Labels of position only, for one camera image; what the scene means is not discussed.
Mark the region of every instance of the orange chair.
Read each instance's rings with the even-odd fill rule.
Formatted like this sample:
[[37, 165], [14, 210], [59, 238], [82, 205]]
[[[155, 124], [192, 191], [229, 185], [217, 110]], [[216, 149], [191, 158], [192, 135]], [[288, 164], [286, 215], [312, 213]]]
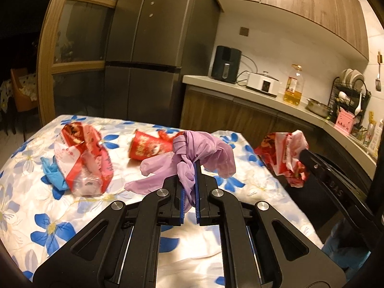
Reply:
[[24, 141], [25, 141], [25, 132], [26, 132], [27, 112], [37, 108], [37, 101], [32, 102], [29, 96], [24, 95], [20, 91], [20, 89], [22, 89], [23, 87], [20, 84], [19, 77], [26, 76], [27, 74], [28, 74], [27, 68], [11, 69], [13, 98], [15, 99], [17, 112], [19, 112], [20, 115], [22, 116]]

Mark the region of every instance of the snack package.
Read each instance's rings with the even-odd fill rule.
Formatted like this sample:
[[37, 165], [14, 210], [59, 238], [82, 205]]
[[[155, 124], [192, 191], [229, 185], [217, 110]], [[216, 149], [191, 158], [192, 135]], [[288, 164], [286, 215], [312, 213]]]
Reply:
[[90, 125], [66, 124], [54, 143], [54, 155], [74, 195], [103, 194], [113, 178], [108, 151], [100, 133]]
[[128, 151], [128, 157], [136, 160], [144, 160], [171, 152], [173, 139], [179, 136], [181, 132], [173, 137], [169, 137], [164, 130], [158, 131], [158, 134], [159, 138], [136, 130], [135, 137], [132, 139]]
[[276, 175], [284, 175], [289, 185], [303, 187], [309, 174], [299, 161], [299, 155], [303, 149], [308, 148], [302, 131], [270, 133], [255, 149], [255, 154], [259, 155]]

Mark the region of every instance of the refrigerator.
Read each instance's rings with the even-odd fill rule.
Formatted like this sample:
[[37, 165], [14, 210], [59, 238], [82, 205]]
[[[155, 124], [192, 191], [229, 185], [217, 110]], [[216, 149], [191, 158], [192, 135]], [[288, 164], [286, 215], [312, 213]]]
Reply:
[[179, 127], [182, 77], [208, 75], [219, 13], [216, 0], [117, 0], [104, 116]]

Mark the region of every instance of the table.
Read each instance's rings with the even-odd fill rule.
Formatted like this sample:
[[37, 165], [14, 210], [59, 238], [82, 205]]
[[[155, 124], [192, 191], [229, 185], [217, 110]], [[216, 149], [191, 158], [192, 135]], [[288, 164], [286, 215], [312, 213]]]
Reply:
[[[70, 191], [60, 192], [47, 184], [40, 158], [52, 159], [58, 133], [73, 121], [91, 124], [100, 131], [111, 158], [114, 177], [101, 196], [74, 197]], [[143, 195], [124, 190], [126, 182], [143, 178], [140, 162], [127, 155], [136, 129], [153, 136], [157, 136], [159, 129], [165, 129], [170, 136], [179, 131], [133, 121], [62, 115], [28, 139], [0, 170], [0, 239], [30, 280], [44, 261], [111, 202], [133, 204], [143, 199]], [[217, 131], [213, 135], [231, 145], [237, 171], [228, 179], [203, 167], [202, 172], [215, 177], [221, 189], [233, 193], [240, 201], [267, 201], [321, 248], [323, 244], [312, 224], [245, 138], [232, 131]], [[219, 235], [218, 226], [196, 224], [194, 208], [186, 213], [181, 227], [162, 227], [156, 287], [223, 285]]]

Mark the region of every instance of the blue gripper pad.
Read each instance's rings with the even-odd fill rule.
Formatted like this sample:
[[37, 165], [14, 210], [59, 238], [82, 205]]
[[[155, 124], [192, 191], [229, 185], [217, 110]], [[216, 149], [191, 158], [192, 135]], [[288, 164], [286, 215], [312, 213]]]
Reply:
[[181, 196], [180, 196], [180, 224], [184, 224], [184, 207], [186, 205], [186, 191], [184, 188], [181, 189]]
[[197, 182], [197, 169], [196, 163], [193, 164], [195, 168], [195, 205], [196, 205], [196, 222], [200, 224], [200, 194], [198, 191], [198, 182]]

